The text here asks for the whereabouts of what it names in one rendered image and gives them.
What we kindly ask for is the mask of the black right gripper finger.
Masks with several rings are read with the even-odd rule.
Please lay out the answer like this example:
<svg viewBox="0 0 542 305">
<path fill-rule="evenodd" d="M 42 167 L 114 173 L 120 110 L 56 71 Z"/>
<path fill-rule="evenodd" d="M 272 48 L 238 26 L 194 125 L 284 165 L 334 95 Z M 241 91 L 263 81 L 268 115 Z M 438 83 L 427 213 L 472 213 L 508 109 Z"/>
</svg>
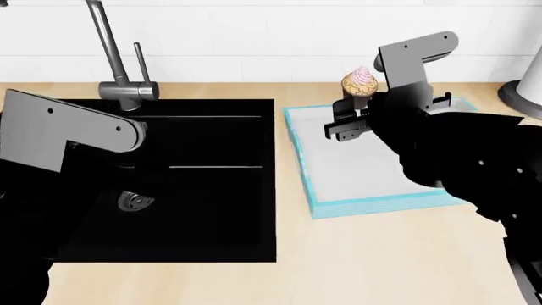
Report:
<svg viewBox="0 0 542 305">
<path fill-rule="evenodd" d="M 334 120 L 357 116 L 368 105 L 369 97 L 346 97 L 333 103 Z"/>
<path fill-rule="evenodd" d="M 370 131 L 371 127 L 364 118 L 343 119 L 324 125 L 324 135 L 331 139 L 335 135 L 337 141 L 357 139 L 362 133 Z"/>
</svg>

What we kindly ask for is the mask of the pink frosted cupcake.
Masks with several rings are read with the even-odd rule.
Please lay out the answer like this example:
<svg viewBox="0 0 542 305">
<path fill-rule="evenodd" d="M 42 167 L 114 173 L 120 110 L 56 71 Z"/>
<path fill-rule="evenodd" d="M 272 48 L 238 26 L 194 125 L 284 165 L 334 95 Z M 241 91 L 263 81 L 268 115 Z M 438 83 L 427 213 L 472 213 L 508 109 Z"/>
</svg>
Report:
<svg viewBox="0 0 542 305">
<path fill-rule="evenodd" d="M 354 108 L 366 108 L 371 96 L 378 90 L 378 82 L 369 69 L 360 66 L 341 81 L 343 98 L 352 98 Z"/>
</svg>

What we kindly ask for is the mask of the metal sink drain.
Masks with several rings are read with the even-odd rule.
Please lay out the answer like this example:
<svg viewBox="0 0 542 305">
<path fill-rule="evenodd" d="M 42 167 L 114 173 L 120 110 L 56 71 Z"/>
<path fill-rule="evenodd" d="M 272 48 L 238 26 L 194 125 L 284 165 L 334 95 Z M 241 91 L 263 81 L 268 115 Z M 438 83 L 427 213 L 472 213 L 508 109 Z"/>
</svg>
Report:
<svg viewBox="0 0 542 305">
<path fill-rule="evenodd" d="M 146 197 L 134 192 L 123 191 L 118 197 L 117 204 L 119 210 L 132 213 L 148 208 L 155 200 L 154 197 Z"/>
</svg>

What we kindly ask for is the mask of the white roll on grey stand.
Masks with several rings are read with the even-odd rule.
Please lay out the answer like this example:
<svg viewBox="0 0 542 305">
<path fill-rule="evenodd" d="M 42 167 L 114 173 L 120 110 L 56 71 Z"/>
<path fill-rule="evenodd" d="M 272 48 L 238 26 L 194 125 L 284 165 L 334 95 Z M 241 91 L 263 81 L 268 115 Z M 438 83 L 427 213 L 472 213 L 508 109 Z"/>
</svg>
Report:
<svg viewBox="0 0 542 305">
<path fill-rule="evenodd" d="M 542 46 L 522 79 L 505 83 L 497 93 L 509 108 L 542 120 Z"/>
</svg>

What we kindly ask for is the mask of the black kitchen sink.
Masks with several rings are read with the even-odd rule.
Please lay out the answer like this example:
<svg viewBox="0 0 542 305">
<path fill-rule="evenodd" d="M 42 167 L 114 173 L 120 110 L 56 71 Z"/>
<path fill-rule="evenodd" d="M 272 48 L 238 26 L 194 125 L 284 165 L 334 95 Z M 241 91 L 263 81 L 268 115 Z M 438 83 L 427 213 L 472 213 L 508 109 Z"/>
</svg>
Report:
<svg viewBox="0 0 542 305">
<path fill-rule="evenodd" d="M 168 162 L 165 193 L 132 213 L 101 195 L 60 263 L 276 260 L 274 101 L 163 99 L 124 116 L 147 124 L 138 149 Z"/>
</svg>

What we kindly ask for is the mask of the grey metal faucet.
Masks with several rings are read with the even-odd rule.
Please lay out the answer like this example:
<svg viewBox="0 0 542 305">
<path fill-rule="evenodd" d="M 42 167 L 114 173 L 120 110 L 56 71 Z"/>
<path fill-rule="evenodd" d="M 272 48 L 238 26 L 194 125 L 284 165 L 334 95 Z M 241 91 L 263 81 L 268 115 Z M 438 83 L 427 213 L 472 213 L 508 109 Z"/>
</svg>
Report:
<svg viewBox="0 0 542 305">
<path fill-rule="evenodd" d="M 131 81 L 119 55 L 118 46 L 113 37 L 102 1 L 85 0 L 85 2 L 113 74 L 113 81 L 99 83 L 98 93 L 100 98 L 111 101 L 118 100 L 123 111 L 135 111 L 143 101 L 157 101 L 160 96 L 159 85 L 157 82 L 150 80 L 141 44 L 135 42 L 133 45 L 143 81 Z"/>
</svg>

